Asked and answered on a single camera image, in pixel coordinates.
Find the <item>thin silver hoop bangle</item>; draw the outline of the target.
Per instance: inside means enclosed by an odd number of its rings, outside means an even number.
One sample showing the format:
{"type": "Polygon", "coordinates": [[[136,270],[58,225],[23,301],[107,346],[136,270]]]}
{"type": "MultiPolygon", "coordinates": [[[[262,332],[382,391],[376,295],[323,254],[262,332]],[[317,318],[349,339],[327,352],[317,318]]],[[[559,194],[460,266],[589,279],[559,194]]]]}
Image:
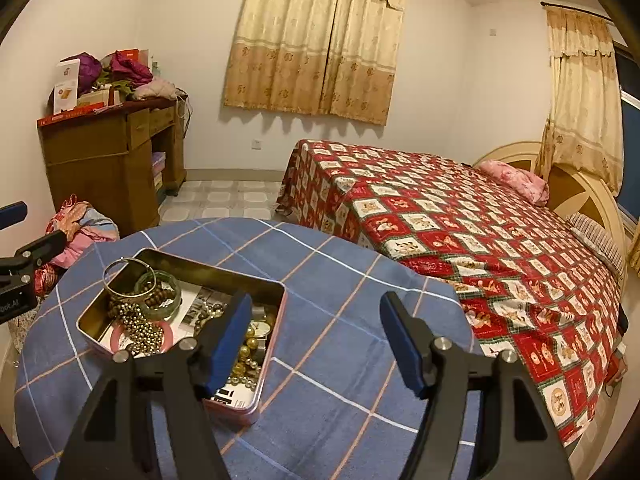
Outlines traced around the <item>thin silver hoop bangle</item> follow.
{"type": "Polygon", "coordinates": [[[108,264],[101,276],[104,290],[114,299],[128,304],[143,302],[158,283],[155,270],[139,258],[120,257],[108,264]]]}

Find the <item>pile of clothes on floor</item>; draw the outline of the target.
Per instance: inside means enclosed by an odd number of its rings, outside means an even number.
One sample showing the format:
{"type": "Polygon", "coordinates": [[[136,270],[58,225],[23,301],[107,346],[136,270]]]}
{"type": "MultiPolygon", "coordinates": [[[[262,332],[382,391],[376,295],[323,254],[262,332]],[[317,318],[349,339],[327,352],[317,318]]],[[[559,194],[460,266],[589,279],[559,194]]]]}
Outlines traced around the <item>pile of clothes on floor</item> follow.
{"type": "Polygon", "coordinates": [[[93,245],[120,239],[116,223],[86,200],[78,200],[76,195],[66,198],[49,221],[46,233],[54,231],[65,233],[65,248],[35,272],[35,294],[38,298],[47,296],[62,274],[93,245]]]}

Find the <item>pink bangle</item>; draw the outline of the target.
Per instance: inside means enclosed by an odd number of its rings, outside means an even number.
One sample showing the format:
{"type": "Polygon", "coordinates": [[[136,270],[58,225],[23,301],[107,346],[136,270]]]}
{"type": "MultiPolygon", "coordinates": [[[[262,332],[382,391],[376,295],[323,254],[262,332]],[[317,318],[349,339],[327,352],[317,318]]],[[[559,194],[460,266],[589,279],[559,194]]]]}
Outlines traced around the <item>pink bangle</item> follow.
{"type": "Polygon", "coordinates": [[[127,350],[135,358],[144,358],[168,350],[174,342],[174,334],[164,321],[130,325],[114,322],[107,342],[113,353],[127,350]]]}

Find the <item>green jade bangle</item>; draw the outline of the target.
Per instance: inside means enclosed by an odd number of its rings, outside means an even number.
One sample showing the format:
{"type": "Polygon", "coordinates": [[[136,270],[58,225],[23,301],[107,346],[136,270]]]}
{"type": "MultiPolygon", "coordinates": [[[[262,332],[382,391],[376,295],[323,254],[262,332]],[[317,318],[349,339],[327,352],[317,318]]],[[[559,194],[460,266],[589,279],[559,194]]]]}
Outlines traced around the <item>green jade bangle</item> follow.
{"type": "Polygon", "coordinates": [[[171,321],[182,303],[179,282],[172,274],[161,270],[140,276],[134,284],[134,293],[143,295],[140,310],[149,321],[171,321]]]}

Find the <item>pink Genji tin box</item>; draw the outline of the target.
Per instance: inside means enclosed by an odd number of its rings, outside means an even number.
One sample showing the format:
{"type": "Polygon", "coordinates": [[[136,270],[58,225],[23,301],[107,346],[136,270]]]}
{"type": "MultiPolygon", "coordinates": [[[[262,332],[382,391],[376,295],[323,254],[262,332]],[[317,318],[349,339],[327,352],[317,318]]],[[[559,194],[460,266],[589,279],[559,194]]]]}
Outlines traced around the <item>pink Genji tin box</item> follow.
{"type": "Polygon", "coordinates": [[[205,263],[145,248],[127,262],[115,263],[108,270],[107,283],[117,289],[129,287],[137,295],[154,281],[174,296],[160,300],[142,311],[163,331],[160,351],[186,337],[196,336],[204,324],[222,315],[236,292],[252,298],[252,329],[247,334],[256,344],[243,344],[238,364],[213,396],[204,401],[211,411],[234,424],[250,426],[259,417],[270,359],[288,300],[285,286],[277,281],[256,278],[241,272],[224,270],[205,263]]]}

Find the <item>brown wooden desk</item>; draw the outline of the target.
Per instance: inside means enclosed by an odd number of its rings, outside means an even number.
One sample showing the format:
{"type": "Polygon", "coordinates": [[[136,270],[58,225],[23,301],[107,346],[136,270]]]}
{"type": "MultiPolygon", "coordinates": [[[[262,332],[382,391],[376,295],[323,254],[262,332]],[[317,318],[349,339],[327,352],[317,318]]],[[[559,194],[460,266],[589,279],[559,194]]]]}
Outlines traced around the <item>brown wooden desk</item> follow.
{"type": "Polygon", "coordinates": [[[166,99],[84,107],[37,122],[55,208],[71,197],[111,218],[122,236],[160,223],[160,194],[186,180],[186,104],[166,99]]]}

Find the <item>printed paper leaflet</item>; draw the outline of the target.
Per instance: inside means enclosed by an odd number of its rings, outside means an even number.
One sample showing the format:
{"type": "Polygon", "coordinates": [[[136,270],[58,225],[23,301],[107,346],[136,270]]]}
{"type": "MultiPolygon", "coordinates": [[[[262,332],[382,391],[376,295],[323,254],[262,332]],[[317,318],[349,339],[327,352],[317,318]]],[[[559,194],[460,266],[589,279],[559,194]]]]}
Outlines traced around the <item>printed paper leaflet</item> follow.
{"type": "MultiPolygon", "coordinates": [[[[220,318],[226,312],[231,302],[231,296],[224,292],[186,282],[179,284],[182,291],[179,311],[171,321],[164,321],[174,334],[172,346],[180,340],[197,337],[206,323],[220,318]]],[[[140,304],[119,304],[114,299],[110,300],[110,308],[105,317],[108,319],[107,328],[96,336],[96,341],[107,350],[110,350],[107,337],[111,335],[114,322],[130,325],[149,321],[143,316],[140,304]]],[[[230,374],[224,385],[212,396],[213,401],[234,410],[249,408],[257,401],[258,379],[262,374],[267,339],[268,337],[255,338],[250,322],[246,324],[242,344],[239,345],[238,354],[230,366],[230,374]]]]}

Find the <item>white product box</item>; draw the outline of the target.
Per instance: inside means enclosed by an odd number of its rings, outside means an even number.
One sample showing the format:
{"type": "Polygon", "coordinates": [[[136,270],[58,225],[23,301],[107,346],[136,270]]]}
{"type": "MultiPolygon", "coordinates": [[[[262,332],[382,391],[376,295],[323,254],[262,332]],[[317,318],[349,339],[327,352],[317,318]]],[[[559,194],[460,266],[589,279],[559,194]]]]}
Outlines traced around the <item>white product box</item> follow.
{"type": "Polygon", "coordinates": [[[80,59],[61,61],[53,77],[53,114],[73,110],[77,106],[80,59]]]}

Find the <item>silver wristwatch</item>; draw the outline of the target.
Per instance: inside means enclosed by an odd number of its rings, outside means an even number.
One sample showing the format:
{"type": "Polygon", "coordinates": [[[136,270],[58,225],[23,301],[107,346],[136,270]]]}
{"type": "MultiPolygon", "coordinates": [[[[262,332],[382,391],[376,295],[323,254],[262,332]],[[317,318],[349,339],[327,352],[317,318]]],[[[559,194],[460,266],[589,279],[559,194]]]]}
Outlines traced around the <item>silver wristwatch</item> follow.
{"type": "Polygon", "coordinates": [[[276,316],[269,312],[264,306],[252,307],[252,320],[250,326],[254,330],[254,337],[257,339],[267,338],[276,324],[276,316]]]}

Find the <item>clutter pile on desk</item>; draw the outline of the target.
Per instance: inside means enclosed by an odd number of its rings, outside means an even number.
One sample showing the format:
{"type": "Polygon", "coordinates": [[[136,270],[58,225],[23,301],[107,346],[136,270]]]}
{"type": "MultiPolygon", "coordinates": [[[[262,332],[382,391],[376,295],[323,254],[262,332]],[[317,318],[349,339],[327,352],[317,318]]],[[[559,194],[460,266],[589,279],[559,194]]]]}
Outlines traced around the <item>clutter pile on desk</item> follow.
{"type": "Polygon", "coordinates": [[[80,59],[76,107],[116,106],[127,101],[152,99],[186,102],[189,99],[184,90],[152,73],[146,64],[146,51],[116,50],[100,60],[82,52],[61,61],[73,58],[80,59]]]}

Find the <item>bed with red patterned cover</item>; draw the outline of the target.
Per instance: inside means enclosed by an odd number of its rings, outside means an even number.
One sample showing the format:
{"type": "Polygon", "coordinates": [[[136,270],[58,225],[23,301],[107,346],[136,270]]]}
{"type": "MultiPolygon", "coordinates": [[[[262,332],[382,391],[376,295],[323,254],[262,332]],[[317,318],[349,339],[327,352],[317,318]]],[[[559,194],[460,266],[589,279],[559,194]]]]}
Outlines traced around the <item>bed with red patterned cover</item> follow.
{"type": "Polygon", "coordinates": [[[461,162],[301,140],[278,206],[307,228],[370,248],[456,291],[488,356],[521,356],[564,444],[597,411],[620,279],[567,221],[461,162]]]}

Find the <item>striped pillow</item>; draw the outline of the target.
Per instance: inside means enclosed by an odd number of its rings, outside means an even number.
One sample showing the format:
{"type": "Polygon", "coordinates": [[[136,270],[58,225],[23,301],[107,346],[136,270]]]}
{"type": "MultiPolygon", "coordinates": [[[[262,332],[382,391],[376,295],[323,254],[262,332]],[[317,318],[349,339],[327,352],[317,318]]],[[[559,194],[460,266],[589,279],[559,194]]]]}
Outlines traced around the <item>striped pillow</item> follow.
{"type": "Polygon", "coordinates": [[[625,276],[625,260],[612,235],[598,222],[576,212],[567,217],[570,230],[621,281],[625,276]]]}

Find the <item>pink pillow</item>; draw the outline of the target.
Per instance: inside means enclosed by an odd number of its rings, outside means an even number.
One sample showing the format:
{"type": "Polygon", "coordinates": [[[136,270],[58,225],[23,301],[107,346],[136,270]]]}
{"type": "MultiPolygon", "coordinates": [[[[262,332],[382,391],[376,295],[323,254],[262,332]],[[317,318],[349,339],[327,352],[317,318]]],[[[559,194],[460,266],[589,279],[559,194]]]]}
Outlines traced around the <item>pink pillow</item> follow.
{"type": "Polygon", "coordinates": [[[516,168],[501,160],[488,159],[478,165],[488,177],[508,186],[534,206],[544,206],[549,200],[549,185],[531,171],[516,168]]]}

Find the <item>cream wooden headboard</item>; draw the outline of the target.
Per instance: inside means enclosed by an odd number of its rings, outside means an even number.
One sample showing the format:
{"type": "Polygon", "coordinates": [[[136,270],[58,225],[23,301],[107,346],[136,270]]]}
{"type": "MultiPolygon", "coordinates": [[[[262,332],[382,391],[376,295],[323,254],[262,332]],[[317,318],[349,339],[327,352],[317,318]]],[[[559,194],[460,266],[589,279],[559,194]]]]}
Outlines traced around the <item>cream wooden headboard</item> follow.
{"type": "MultiPolygon", "coordinates": [[[[514,142],[495,148],[477,159],[474,167],[488,159],[501,160],[515,168],[534,171],[541,143],[514,142]]],[[[589,172],[566,165],[554,165],[549,174],[550,197],[547,207],[566,218],[580,212],[607,230],[623,257],[626,256],[626,236],[616,201],[605,182],[589,172]]]]}

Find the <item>beige side curtain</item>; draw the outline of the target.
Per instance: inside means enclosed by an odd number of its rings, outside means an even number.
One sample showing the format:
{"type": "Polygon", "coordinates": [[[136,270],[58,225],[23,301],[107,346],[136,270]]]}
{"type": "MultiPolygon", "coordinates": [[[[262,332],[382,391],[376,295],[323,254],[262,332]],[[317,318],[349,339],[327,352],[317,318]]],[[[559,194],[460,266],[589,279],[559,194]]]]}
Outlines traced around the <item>beige side curtain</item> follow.
{"type": "Polygon", "coordinates": [[[535,172],[548,179],[555,165],[600,178],[620,194],[624,176],[622,97],[614,42],[603,18],[546,9],[551,105],[535,172]]]}

